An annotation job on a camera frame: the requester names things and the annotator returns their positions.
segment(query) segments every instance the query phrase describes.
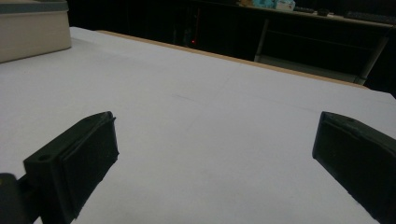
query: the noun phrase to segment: white table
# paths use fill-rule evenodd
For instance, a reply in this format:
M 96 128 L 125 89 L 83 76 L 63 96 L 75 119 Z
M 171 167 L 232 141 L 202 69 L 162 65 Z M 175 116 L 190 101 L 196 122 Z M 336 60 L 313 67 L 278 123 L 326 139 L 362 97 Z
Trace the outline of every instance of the white table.
M 0 64 L 0 171 L 110 110 L 119 160 L 75 223 L 376 223 L 311 152 L 321 111 L 396 137 L 387 93 L 71 28 Z

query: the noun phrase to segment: white tabletop surface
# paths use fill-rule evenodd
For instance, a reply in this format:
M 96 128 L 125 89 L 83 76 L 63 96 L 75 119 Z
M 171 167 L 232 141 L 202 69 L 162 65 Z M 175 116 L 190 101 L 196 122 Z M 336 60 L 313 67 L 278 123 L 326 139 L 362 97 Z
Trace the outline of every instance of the white tabletop surface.
M 0 171 L 112 111 L 119 160 L 74 223 L 376 223 L 312 159 L 321 111 L 396 138 L 387 93 L 71 28 L 0 64 Z

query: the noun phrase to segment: container lid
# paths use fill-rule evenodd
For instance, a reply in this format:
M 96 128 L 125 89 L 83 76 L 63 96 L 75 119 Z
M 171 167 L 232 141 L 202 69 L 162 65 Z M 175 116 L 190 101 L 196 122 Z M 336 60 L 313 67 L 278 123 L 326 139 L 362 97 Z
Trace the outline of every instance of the container lid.
M 67 11 L 68 9 L 67 2 L 64 0 L 0 0 L 0 15 Z

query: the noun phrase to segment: brown edge trim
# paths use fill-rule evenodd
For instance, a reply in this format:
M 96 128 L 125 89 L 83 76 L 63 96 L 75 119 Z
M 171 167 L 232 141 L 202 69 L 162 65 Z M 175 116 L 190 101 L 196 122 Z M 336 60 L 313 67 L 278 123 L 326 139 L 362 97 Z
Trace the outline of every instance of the brown edge trim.
M 114 35 L 114 36 L 121 37 L 121 38 L 132 39 L 135 41 L 140 41 L 140 42 L 144 42 L 144 43 L 148 43 L 148 44 L 162 46 L 162 47 L 166 47 L 166 48 L 170 48 L 170 49 L 179 49 L 179 50 L 187 51 L 190 53 L 201 54 L 201 55 L 205 55 L 205 56 L 228 60 L 228 61 L 235 62 L 235 63 L 244 63 L 244 64 L 256 66 L 256 67 L 271 69 L 271 70 L 274 70 L 277 72 L 287 73 L 290 75 L 295 75 L 295 76 L 300 76 L 300 77 L 309 77 L 309 78 L 313 78 L 316 80 L 328 81 L 328 82 L 332 82 L 332 83 L 338 83 L 338 84 L 343 84 L 343 85 L 347 85 L 347 86 L 351 86 L 351 87 L 357 87 L 357 88 L 368 90 L 367 87 L 364 87 L 364 86 L 361 86 L 361 85 L 358 85 L 355 83 L 349 83 L 349 82 L 345 82 L 345 81 L 341 81 L 341 80 L 331 79 L 328 77 L 318 77 L 318 76 L 307 74 L 307 73 L 297 72 L 297 71 L 293 71 L 293 70 L 289 70 L 289 69 L 285 69 L 285 68 L 281 68 L 281 67 L 276 67 L 276 66 L 272 66 L 272 65 L 268 65 L 268 64 L 263 64 L 263 63 L 254 63 L 251 61 L 236 59 L 233 57 L 224 56 L 224 55 L 220 55 L 220 54 L 216 54 L 216 53 L 210 53 L 210 52 L 206 52 L 206 51 L 202 51 L 202 50 L 198 50 L 198 49 L 184 48 L 184 47 L 177 46 L 177 45 L 166 44 L 166 43 L 162 43 L 162 42 L 158 42 L 158 41 L 154 41 L 154 40 L 148 40 L 148 39 L 135 37 L 135 36 L 131 36 L 131 35 L 121 35 L 121 34 L 109 32 L 109 31 L 99 30 L 96 32 L 99 32 L 99 33 L 102 33 L 105 35 Z

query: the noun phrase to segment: keyboard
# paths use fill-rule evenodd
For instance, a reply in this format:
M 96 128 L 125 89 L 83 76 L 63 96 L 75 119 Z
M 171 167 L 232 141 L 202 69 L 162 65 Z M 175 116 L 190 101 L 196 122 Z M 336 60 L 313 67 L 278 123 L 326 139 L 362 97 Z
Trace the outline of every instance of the keyboard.
M 295 7 L 294 11 L 305 12 L 305 13 L 314 13 L 315 10 L 308 7 Z
M 378 23 L 396 25 L 396 17 L 381 16 L 381 15 L 353 12 L 353 11 L 348 11 L 344 17 L 358 21 L 373 21 Z

